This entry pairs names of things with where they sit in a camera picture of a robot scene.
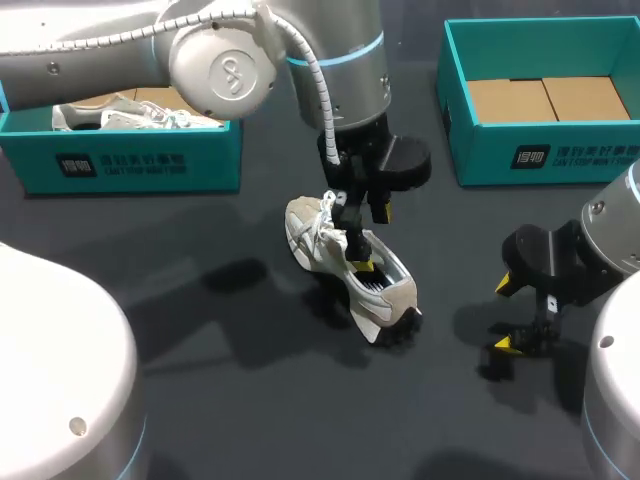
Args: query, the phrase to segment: shoe sole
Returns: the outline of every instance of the shoe sole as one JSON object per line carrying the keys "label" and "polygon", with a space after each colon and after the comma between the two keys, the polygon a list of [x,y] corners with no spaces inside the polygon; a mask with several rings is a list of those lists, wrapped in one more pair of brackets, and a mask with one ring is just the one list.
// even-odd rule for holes
{"label": "shoe sole", "polygon": [[[285,232],[287,234],[287,243],[289,244],[289,249],[291,250],[291,253],[293,253],[293,256],[295,257],[298,264],[303,269],[311,273],[323,273],[332,275],[342,281],[343,284],[345,283],[343,278],[320,268],[317,262],[314,262],[312,259],[310,259],[298,247],[296,241],[293,239],[291,233],[289,232],[289,227],[286,221]],[[360,332],[372,345],[392,347],[399,346],[401,344],[408,344],[412,342],[413,337],[420,330],[420,327],[422,325],[422,313],[413,307],[407,308],[400,319],[398,319],[398,321],[394,324],[381,327],[369,318],[368,315],[370,315],[370,312],[362,308],[362,306],[357,301],[354,301],[352,299],[351,290],[349,288],[347,288],[347,294],[349,295],[349,311],[351,312],[351,317],[355,321],[356,326],[358,327]]]}

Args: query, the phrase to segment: sneaker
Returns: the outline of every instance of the sneaker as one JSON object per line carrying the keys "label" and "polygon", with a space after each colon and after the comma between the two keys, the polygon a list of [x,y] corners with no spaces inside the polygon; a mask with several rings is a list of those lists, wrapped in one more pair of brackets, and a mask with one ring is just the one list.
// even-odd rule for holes
{"label": "sneaker", "polygon": [[97,130],[102,127],[102,114],[107,110],[115,110],[133,115],[150,115],[149,107],[135,102],[123,95],[115,94],[103,105],[86,107],[63,104],[53,107],[51,126],[53,130]]}
{"label": "sneaker", "polygon": [[345,258],[347,239],[331,221],[336,196],[322,200],[300,197],[287,205],[285,230],[289,248],[309,272],[338,277],[349,293],[349,308],[369,343],[406,340],[420,324],[416,284],[398,257],[371,230],[363,234],[371,245],[373,272],[358,272]]}
{"label": "sneaker", "polygon": [[149,128],[183,129],[183,128],[221,128],[222,122],[207,117],[191,115],[186,110],[169,110],[155,104],[141,105],[148,110],[144,115],[132,114],[118,110],[102,112],[100,123],[102,130],[135,130]]}
{"label": "sneaker", "polygon": [[137,130],[177,128],[220,128],[224,123],[192,115],[186,110],[170,110],[155,103],[136,102],[120,94],[97,107],[71,104],[53,107],[53,130]]}

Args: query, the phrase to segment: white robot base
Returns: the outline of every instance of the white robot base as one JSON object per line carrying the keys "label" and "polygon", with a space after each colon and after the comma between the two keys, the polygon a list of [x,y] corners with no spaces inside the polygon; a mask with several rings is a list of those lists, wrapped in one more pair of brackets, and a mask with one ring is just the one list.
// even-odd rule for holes
{"label": "white robot base", "polygon": [[602,309],[591,342],[582,410],[587,458],[596,478],[640,478],[640,273]]}
{"label": "white robot base", "polygon": [[137,353],[122,310],[73,270],[0,244],[0,478],[144,480]]}

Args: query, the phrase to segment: table surface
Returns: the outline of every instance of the table surface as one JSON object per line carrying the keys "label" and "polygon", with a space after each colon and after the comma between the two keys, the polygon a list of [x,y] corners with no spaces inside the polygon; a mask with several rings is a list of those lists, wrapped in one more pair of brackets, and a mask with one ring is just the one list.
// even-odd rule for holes
{"label": "table surface", "polygon": [[[634,8],[513,3],[521,16]],[[553,358],[521,359],[511,381],[478,373],[499,338],[488,328],[528,323],[534,308],[530,291],[494,294],[502,240],[522,223],[560,226],[599,188],[456,183],[434,94],[441,21],[501,16],[503,4],[383,1],[391,126],[427,139],[433,161],[429,183],[396,195],[395,223],[376,229],[418,284],[425,322],[404,352],[370,348],[333,286],[287,248],[285,205],[325,181],[286,72],[246,121],[237,196],[25,200],[0,162],[0,238],[98,281],[130,319],[150,480],[589,478],[579,422],[602,299],[569,312]]]}

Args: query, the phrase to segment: shoebox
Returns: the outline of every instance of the shoebox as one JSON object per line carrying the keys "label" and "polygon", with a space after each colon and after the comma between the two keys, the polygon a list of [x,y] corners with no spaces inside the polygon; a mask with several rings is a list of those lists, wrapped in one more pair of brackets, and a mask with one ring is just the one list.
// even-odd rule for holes
{"label": "shoebox", "polygon": [[[120,92],[196,114],[172,88]],[[76,104],[100,106],[113,95]],[[235,193],[240,122],[220,128],[52,131],[52,107],[3,113],[0,147],[29,195]]]}
{"label": "shoebox", "polygon": [[448,20],[436,88],[462,186],[610,182],[640,155],[636,17]]}

